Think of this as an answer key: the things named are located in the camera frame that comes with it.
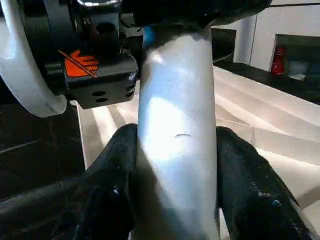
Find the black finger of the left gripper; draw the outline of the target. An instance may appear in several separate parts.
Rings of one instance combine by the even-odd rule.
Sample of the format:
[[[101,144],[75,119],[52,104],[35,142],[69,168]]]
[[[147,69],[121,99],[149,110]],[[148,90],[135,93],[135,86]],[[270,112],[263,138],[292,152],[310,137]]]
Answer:
[[[271,0],[124,0],[121,21],[126,27],[185,25],[223,26],[269,8]]]

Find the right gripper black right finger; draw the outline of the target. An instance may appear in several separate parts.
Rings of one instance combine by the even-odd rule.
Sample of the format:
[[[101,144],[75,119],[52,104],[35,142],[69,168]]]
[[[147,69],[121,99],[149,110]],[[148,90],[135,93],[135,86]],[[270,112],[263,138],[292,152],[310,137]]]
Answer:
[[[269,162],[219,126],[218,201],[232,240],[313,240],[315,229]]]

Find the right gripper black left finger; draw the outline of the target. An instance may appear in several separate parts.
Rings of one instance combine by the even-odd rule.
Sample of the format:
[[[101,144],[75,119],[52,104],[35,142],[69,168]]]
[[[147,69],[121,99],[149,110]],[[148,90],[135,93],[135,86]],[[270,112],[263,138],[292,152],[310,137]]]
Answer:
[[[3,240],[127,240],[134,229],[131,181],[136,124],[119,128],[80,176],[0,202]]]

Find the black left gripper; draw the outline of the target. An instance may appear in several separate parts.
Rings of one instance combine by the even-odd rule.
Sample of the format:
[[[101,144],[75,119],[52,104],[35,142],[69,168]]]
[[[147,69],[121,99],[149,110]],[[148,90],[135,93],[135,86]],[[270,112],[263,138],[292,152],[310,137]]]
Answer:
[[[23,0],[26,37],[46,85],[83,109],[131,101],[143,37],[122,23],[120,0]]]

